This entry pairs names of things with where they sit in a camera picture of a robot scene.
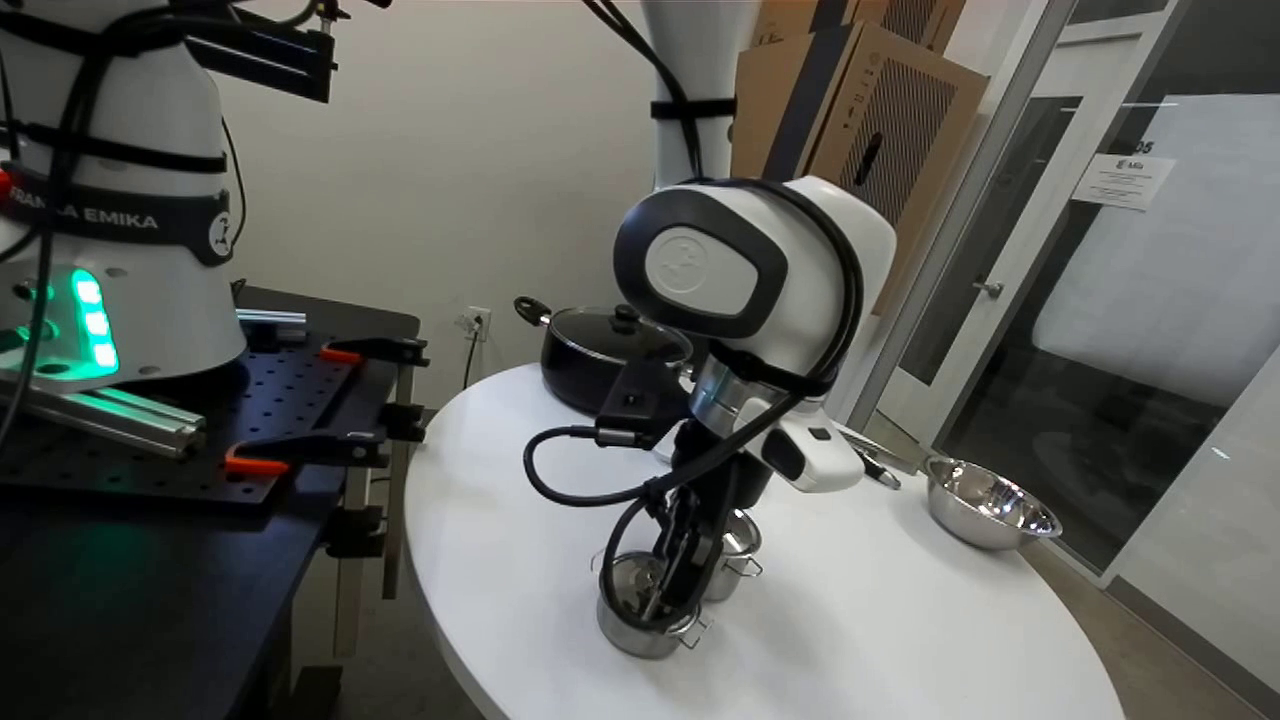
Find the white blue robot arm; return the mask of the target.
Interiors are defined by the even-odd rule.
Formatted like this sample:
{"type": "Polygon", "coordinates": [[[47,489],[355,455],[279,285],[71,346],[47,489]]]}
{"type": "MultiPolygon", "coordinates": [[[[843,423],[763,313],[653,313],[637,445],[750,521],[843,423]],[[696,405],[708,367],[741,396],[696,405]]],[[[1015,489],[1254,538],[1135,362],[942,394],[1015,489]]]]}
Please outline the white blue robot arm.
{"type": "Polygon", "coordinates": [[[820,178],[731,171],[729,118],[761,0],[639,0],[639,47],[654,63],[661,179],[615,232],[623,300],[704,346],[671,473],[654,480],[654,557],[680,585],[708,585],[736,511],[772,476],[843,491],[862,476],[825,396],[858,346],[887,281],[890,226],[820,178]]]}

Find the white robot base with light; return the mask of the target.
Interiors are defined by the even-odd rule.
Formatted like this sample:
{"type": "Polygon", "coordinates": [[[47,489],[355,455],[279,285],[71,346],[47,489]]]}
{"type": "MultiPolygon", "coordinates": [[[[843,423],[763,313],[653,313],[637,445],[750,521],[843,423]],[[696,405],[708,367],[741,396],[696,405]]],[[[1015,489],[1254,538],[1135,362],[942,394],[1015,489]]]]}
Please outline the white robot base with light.
{"type": "Polygon", "coordinates": [[[195,31],[229,25],[230,0],[2,0],[2,327],[28,341],[42,322],[42,387],[242,354],[218,92],[193,55],[195,31]]]}

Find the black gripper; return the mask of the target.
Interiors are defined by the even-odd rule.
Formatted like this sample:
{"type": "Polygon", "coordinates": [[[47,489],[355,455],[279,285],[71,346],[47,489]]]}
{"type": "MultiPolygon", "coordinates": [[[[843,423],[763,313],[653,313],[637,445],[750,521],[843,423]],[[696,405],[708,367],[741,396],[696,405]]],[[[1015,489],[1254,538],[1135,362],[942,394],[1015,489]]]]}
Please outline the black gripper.
{"type": "Polygon", "coordinates": [[[663,587],[708,587],[723,562],[723,527],[750,509],[766,468],[750,445],[788,412],[788,376],[746,354],[713,354],[674,428],[671,468],[648,495],[663,587]]]}

